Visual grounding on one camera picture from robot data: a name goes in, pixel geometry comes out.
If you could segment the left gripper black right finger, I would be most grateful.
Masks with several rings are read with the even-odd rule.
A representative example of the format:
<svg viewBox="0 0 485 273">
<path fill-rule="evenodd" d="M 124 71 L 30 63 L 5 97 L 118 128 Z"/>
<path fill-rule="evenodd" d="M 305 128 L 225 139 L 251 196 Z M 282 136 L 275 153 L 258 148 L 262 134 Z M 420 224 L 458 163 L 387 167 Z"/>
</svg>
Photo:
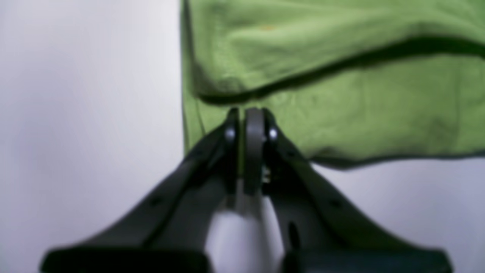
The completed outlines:
<svg viewBox="0 0 485 273">
<path fill-rule="evenodd" d="M 453 272 L 443 250 L 395 237 L 314 171 L 268 109 L 245 111 L 244 193 L 272 202 L 283 273 Z"/>
</svg>

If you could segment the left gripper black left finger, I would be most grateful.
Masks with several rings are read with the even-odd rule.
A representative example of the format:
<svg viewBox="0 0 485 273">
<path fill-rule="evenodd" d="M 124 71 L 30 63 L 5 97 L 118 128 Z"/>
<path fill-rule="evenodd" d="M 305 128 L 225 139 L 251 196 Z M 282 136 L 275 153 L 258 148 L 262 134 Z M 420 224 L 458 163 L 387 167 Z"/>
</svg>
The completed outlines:
<svg viewBox="0 0 485 273">
<path fill-rule="evenodd" d="M 115 224 L 84 242 L 47 253 L 43 273 L 211 273 L 205 244 L 211 218 L 236 193 L 239 113 L 190 150 Z"/>
</svg>

